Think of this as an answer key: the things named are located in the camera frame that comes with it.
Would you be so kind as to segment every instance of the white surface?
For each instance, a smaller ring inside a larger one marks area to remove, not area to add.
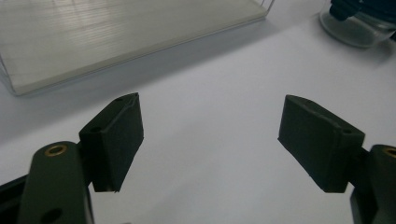
[[[0,87],[0,182],[46,144],[78,141],[109,101],[140,93],[145,140],[120,193],[92,193],[96,223],[352,223],[277,142],[284,97],[316,101],[396,146],[396,46],[355,49],[318,23],[322,1],[277,1],[266,21],[14,97]]]
[[[254,0],[0,1],[0,61],[23,94],[265,14]]]

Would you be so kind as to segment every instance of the screw hole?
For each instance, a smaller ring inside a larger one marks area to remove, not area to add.
[[[66,145],[56,145],[53,147],[50,147],[46,150],[45,154],[48,157],[54,157],[61,155],[62,153],[66,152],[67,146]]]
[[[396,159],[396,148],[393,147],[387,147],[384,149],[385,153],[387,153],[389,156],[393,157]]]
[[[99,133],[102,129],[100,127],[94,127],[91,129],[92,133]]]
[[[62,209],[54,208],[41,217],[41,223],[52,223],[62,216]]]

